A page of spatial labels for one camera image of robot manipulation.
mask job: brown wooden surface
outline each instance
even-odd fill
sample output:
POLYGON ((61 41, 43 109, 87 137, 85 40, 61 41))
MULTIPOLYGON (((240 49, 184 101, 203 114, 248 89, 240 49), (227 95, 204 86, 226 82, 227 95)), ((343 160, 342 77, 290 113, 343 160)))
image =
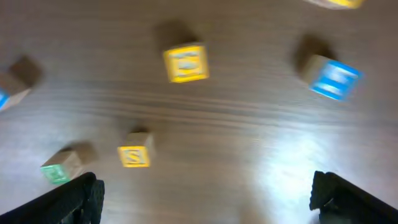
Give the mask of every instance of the brown wooden surface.
POLYGON ((0 0, 0 66, 18 62, 34 85, 0 114, 0 213, 50 190, 39 167, 70 145, 106 183, 102 223, 310 223, 315 170, 398 207, 397 8, 0 0), (205 42, 209 79, 168 83, 157 29, 168 21, 205 42), (347 102, 298 80, 306 35, 365 73, 347 102), (138 124, 155 135, 150 169, 118 157, 138 124))

